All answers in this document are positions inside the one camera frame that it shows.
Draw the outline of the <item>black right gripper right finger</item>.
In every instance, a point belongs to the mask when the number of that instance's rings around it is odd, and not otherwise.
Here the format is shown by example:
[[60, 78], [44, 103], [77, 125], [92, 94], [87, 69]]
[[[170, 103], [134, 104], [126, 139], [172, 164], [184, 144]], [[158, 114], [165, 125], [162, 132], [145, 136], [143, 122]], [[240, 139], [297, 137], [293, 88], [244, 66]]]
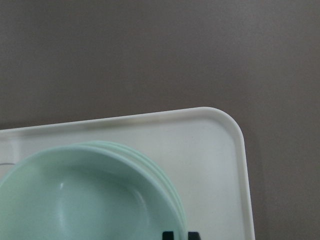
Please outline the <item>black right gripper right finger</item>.
[[197, 231], [189, 231], [187, 233], [188, 240], [201, 240], [200, 233]]

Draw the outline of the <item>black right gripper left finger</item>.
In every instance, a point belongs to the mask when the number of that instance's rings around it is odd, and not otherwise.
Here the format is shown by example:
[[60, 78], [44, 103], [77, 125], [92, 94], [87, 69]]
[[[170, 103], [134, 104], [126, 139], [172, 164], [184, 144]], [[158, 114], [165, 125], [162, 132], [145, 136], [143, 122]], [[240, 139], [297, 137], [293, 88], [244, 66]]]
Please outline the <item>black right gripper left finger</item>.
[[162, 233], [162, 240], [174, 240], [174, 232], [173, 231], [164, 231]]

